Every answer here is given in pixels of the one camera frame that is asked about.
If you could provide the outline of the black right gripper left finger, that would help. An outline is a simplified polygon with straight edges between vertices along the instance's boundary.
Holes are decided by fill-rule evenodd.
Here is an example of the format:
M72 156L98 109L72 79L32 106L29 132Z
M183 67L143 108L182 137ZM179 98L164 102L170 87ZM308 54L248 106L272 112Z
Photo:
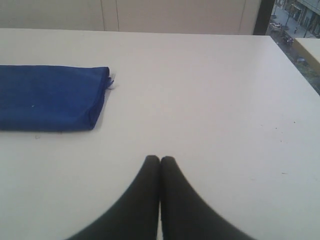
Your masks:
M155 240L160 204L160 159L148 155L123 195L71 240Z

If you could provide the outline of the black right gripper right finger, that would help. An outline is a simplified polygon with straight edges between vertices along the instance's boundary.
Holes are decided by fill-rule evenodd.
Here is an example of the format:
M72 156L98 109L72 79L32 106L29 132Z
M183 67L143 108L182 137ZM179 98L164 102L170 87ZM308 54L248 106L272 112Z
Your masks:
M160 162L160 209L164 240L251 240L217 214L189 184L176 160Z

